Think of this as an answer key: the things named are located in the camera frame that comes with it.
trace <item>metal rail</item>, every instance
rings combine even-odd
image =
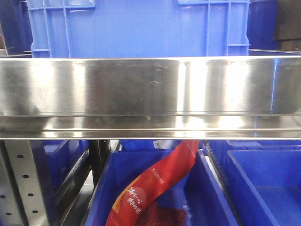
[[[0,59],[0,80],[0,139],[301,133],[301,56]]]

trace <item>gray metal shelving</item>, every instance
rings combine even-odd
[[[74,224],[68,214],[92,196],[80,193],[84,179],[90,170],[99,178],[108,154],[97,139],[301,135],[301,56],[3,58],[0,80],[0,216],[8,225]],[[35,149],[42,139],[94,139],[93,158],[85,152],[57,194]]]

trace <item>blue plastic bin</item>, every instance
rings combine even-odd
[[[249,0],[28,0],[33,57],[248,54]]]
[[[66,178],[70,165],[68,141],[62,141],[61,144],[54,143],[46,144],[44,149],[48,159],[52,186],[56,190]]]
[[[23,51],[30,51],[32,45],[32,30],[26,0],[14,0],[14,7]]]
[[[221,170],[226,170],[228,150],[301,150],[301,140],[211,140],[209,146]]]
[[[277,0],[251,0],[247,35],[250,48],[276,50],[274,40]]]
[[[227,189],[243,225],[301,225],[301,151],[228,153]]]
[[[111,153],[85,226],[104,226],[114,201],[123,189],[169,153],[170,150]],[[188,176],[163,193],[157,202],[161,207],[186,210],[187,226],[237,226],[201,151]]]
[[[88,146],[86,140],[45,140],[44,149],[48,158],[53,188],[56,190]]]

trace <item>red snack bag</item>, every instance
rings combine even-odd
[[[115,201],[106,226],[134,226],[142,212],[183,179],[194,165],[198,141],[182,141],[167,157],[139,175]]]

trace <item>blue plastic crate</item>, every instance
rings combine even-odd
[[[226,170],[228,150],[301,150],[301,140],[211,140],[210,148],[222,170]]]
[[[61,144],[47,144],[44,146],[48,159],[51,181],[53,189],[58,189],[66,178],[69,170],[69,150],[68,141],[65,140]]]
[[[26,0],[14,0],[14,12],[17,18],[23,51],[30,51],[32,45],[32,30]]]
[[[301,224],[301,151],[229,151],[228,193],[245,226]]]
[[[28,0],[33,57],[248,54],[249,0]]]
[[[250,48],[276,50],[274,40],[277,0],[251,0],[247,35]]]
[[[56,190],[88,147],[86,140],[44,140],[53,188]]]
[[[97,185],[85,226],[105,225],[111,207],[123,189],[169,153],[170,150],[112,153]],[[157,202],[161,207],[186,210],[187,226],[237,226],[201,151],[188,176],[163,193]]]
[[[122,150],[139,151],[155,149],[175,149],[182,140],[122,139]]]

